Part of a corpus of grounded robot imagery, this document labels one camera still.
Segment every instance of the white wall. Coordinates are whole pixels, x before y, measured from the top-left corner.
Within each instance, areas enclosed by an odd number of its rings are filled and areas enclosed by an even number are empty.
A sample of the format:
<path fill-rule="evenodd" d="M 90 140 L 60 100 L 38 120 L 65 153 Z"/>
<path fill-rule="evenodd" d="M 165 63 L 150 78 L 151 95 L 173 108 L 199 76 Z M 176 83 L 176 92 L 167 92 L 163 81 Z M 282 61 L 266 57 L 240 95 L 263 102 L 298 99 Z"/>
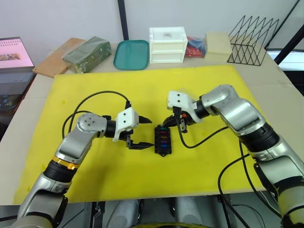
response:
<path fill-rule="evenodd" d="M 303 1 L 271 48 L 284 47 L 300 28 Z M 282 21 L 294 3 L 295 0 L 125 0 L 130 39 L 145 40 L 149 27 L 184 26 L 187 35 L 205 37 L 206 31 L 230 32 L 243 15 Z M 0 15 L 0 37 L 20 36 L 35 65 L 50 49 L 70 37 L 87 39 L 95 35 L 115 43 L 123 40 L 117 0 L 4 0 Z"/>
<path fill-rule="evenodd" d="M 5 0 L 0 15 L 0 37 L 20 36 L 35 65 L 71 37 L 123 40 L 115 0 Z"/>
<path fill-rule="evenodd" d="M 303 1 L 282 27 L 271 48 L 282 48 L 304 21 Z M 148 40 L 149 27 L 184 26 L 188 36 L 230 32 L 242 16 L 283 21 L 295 0 L 125 0 L 130 39 Z"/>

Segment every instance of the wooden board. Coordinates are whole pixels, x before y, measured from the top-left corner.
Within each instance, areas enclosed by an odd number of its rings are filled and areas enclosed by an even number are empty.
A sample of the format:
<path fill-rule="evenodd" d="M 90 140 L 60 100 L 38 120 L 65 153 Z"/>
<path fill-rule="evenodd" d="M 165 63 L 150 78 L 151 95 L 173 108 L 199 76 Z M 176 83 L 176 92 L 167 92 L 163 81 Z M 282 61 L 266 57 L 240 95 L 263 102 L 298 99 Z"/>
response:
<path fill-rule="evenodd" d="M 83 39 L 70 38 L 62 46 L 60 46 L 54 53 L 43 60 L 33 71 L 36 74 L 41 74 L 48 77 L 54 77 L 55 75 L 62 74 L 67 71 L 67 64 L 61 59 L 61 57 L 72 47 L 83 42 Z"/>
<path fill-rule="evenodd" d="M 166 106 L 169 90 L 182 89 L 198 99 L 220 84 L 233 85 L 240 97 L 260 110 L 231 65 L 56 76 L 32 138 L 14 203 L 23 201 L 47 167 L 62 141 L 62 123 L 86 96 L 102 90 L 126 95 L 139 115 L 153 121 L 134 130 L 134 143 L 153 143 L 154 127 L 172 115 Z M 124 99 L 117 95 L 100 94 L 87 100 L 80 110 L 115 119 L 124 104 Z M 184 139 L 188 145 L 194 145 L 223 126 L 219 116 L 209 116 L 202 123 L 189 126 Z M 128 150 L 123 141 L 94 139 L 67 193 L 69 202 L 218 194 L 219 173 L 240 157 L 238 138 L 224 130 L 201 146 L 187 149 L 173 127 L 171 139 L 172 154 L 166 157 L 155 154 L 154 147 Z M 254 161 L 250 157 L 246 160 L 252 182 L 259 189 L 262 184 L 253 169 Z M 251 190 L 242 162 L 225 172 L 222 188 L 225 192 Z"/>

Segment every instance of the table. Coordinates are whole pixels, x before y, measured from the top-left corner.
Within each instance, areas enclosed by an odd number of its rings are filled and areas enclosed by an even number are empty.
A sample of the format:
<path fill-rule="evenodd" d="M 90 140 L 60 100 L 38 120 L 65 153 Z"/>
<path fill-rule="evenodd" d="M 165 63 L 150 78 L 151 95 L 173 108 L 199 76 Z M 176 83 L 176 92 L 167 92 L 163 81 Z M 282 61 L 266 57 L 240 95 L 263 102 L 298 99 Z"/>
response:
<path fill-rule="evenodd" d="M 114 54 L 93 72 L 119 71 L 113 65 Z M 149 64 L 146 69 L 197 67 L 231 63 L 210 62 L 202 58 L 185 58 L 177 64 Z M 263 109 L 272 127 L 281 134 L 304 160 L 304 98 L 267 54 L 261 66 L 232 64 L 242 76 L 252 95 Z M 25 165 L 31 137 L 39 120 L 52 78 L 37 75 L 25 99 L 15 113 L 0 142 L 0 205 L 13 202 L 15 190 Z"/>

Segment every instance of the laptop screen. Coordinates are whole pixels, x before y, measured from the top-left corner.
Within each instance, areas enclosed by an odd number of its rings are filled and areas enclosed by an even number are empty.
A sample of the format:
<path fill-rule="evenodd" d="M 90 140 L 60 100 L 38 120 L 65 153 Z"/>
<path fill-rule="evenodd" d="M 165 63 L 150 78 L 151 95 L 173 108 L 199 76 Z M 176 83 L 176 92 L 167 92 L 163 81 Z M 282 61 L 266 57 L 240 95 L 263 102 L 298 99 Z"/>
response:
<path fill-rule="evenodd" d="M 20 38 L 0 39 L 0 69 L 29 66 L 34 64 Z"/>

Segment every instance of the black wire rack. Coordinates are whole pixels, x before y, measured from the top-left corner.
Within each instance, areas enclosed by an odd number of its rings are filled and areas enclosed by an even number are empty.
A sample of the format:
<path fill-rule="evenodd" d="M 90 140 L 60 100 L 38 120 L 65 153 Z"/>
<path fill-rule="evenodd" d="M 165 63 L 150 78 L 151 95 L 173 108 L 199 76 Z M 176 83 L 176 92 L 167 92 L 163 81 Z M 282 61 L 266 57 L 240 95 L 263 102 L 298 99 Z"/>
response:
<path fill-rule="evenodd" d="M 228 62 L 260 66 L 268 48 L 263 45 L 274 36 L 278 23 L 279 19 L 243 16 L 229 34 L 232 54 Z"/>

